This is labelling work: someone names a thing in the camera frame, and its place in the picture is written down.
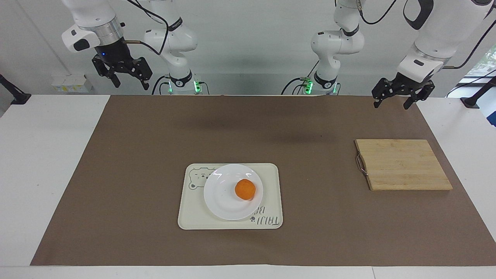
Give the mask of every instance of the plate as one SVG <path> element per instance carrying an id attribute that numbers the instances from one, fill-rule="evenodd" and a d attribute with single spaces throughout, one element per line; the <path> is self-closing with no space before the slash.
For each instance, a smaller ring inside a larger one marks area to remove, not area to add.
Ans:
<path id="1" fill-rule="evenodd" d="M 242 180 L 255 184 L 255 196 L 245 201 L 236 195 L 234 188 Z M 235 221 L 250 216 L 260 205 L 263 197 L 262 180 L 247 166 L 231 164 L 218 168 L 208 177 L 203 189 L 203 198 L 208 209 L 217 217 Z"/>

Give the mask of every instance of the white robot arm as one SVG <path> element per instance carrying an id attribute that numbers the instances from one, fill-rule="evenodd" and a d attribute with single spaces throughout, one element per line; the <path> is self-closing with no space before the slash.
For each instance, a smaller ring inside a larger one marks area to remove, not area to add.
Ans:
<path id="1" fill-rule="evenodd" d="M 426 100 L 434 83 L 431 77 L 439 72 L 481 24 L 494 0 L 417 0 L 421 11 L 415 20 L 405 19 L 419 36 L 401 61 L 396 78 L 382 78 L 372 90 L 377 108 L 394 95 L 409 95 L 404 104 Z"/>
<path id="2" fill-rule="evenodd" d="M 115 87 L 121 82 L 116 72 L 127 73 L 141 81 L 145 90 L 152 71 L 146 59 L 134 59 L 124 42 L 123 23 L 107 0 L 62 0 L 76 23 L 62 34 L 62 40 L 72 52 L 95 48 L 92 59 L 100 76 L 109 78 Z"/>
<path id="3" fill-rule="evenodd" d="M 359 27 L 360 13 L 356 0 L 339 0 L 334 21 L 341 30 L 318 32 L 312 38 L 311 48 L 319 57 L 317 71 L 311 76 L 314 94 L 333 92 L 341 68 L 335 55 L 358 53 L 364 47 L 365 39 Z"/>
<path id="4" fill-rule="evenodd" d="M 170 92 L 173 94 L 196 94 L 200 90 L 195 74 L 189 68 L 182 52 L 195 50 L 198 46 L 196 34 L 183 24 L 174 0 L 149 0 L 152 12 L 160 15 L 169 23 L 169 35 L 161 57 L 169 69 Z M 166 29 L 148 30 L 144 42 L 160 49 Z"/>

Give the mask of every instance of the peeled orange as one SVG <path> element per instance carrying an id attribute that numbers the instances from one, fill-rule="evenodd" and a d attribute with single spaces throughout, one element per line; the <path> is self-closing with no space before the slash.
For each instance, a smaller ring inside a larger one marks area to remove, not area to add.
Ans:
<path id="1" fill-rule="evenodd" d="M 256 187 L 252 181 L 242 179 L 236 184 L 234 191 L 236 192 L 236 196 L 245 201 L 249 201 L 255 196 Z"/>

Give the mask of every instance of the white table surface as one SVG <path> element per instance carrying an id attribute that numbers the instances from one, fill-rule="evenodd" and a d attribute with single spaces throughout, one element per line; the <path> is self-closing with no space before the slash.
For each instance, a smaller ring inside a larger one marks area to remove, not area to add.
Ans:
<path id="1" fill-rule="evenodd" d="M 108 99 L 33 95 L 0 118 L 0 278 L 496 278 L 496 267 L 29 267 Z M 494 238 L 496 129 L 457 99 L 419 107 Z"/>

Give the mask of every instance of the cutting board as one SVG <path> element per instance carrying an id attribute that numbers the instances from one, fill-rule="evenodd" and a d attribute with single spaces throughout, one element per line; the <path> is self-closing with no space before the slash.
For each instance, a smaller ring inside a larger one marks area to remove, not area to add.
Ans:
<path id="1" fill-rule="evenodd" d="M 423 139 L 357 139 L 357 163 L 372 191 L 452 190 Z"/>

